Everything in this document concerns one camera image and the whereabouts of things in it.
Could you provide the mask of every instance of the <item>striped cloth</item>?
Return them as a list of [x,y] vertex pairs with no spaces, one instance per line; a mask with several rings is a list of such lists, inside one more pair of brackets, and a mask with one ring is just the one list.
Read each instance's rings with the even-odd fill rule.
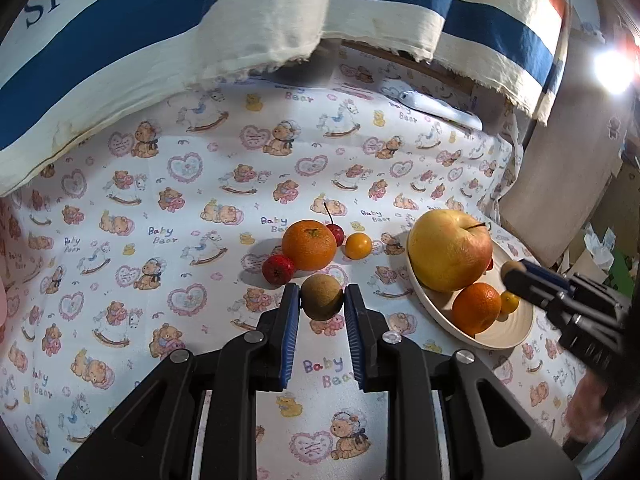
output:
[[[0,44],[0,195],[127,114],[221,76],[305,59],[322,38],[435,57],[544,121],[557,87],[546,83],[553,79],[563,6],[564,0],[29,0]],[[561,70],[553,73],[559,82]]]

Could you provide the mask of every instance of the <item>human hand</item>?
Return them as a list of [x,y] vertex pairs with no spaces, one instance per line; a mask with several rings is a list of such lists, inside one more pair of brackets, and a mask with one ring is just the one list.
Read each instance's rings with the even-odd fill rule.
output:
[[621,404],[613,412],[607,413],[602,407],[602,397],[606,392],[607,384],[587,370],[566,410],[566,421],[573,439],[590,442],[602,438],[607,431],[607,421],[611,427],[638,407],[639,400],[635,400],[630,404]]

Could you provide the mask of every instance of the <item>beige plate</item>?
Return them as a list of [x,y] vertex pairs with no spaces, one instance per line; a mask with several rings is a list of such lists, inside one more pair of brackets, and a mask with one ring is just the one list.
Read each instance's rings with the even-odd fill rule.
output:
[[[505,288],[500,279],[500,268],[504,262],[511,260],[511,258],[499,245],[493,241],[492,243],[494,245],[494,268],[482,275],[478,279],[478,282],[488,283],[495,288],[495,290],[502,293],[505,291]],[[409,277],[420,302],[424,305],[427,312],[431,314],[431,317],[452,336],[457,337],[460,341],[464,341],[469,345],[487,348],[489,350],[513,348],[523,343],[529,336],[529,332],[533,327],[533,306],[527,301],[520,300],[520,305],[517,310],[513,314],[509,314],[507,319],[499,317],[487,330],[477,334],[475,338],[469,337],[462,332],[462,330],[457,329],[449,320],[451,305],[453,304],[453,300],[456,299],[458,291],[454,293],[442,293],[421,285],[411,267],[408,248],[404,253],[406,254]]]

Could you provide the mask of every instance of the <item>yellow apple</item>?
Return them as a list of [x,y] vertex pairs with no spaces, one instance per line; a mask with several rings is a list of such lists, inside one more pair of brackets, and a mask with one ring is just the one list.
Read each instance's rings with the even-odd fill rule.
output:
[[418,280],[439,292],[453,292],[475,282],[493,253],[485,226],[460,211],[436,209],[418,218],[407,249]]

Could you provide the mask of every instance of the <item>yellow cherry tomato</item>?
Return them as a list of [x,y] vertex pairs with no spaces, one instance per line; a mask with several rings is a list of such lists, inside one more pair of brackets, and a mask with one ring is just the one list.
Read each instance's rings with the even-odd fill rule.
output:
[[364,233],[354,233],[344,244],[344,254],[352,260],[361,260],[371,254],[371,238]]
[[512,292],[509,292],[508,290],[505,290],[500,295],[500,300],[502,301],[500,310],[503,314],[511,314],[515,312],[518,305],[520,304],[520,298]]

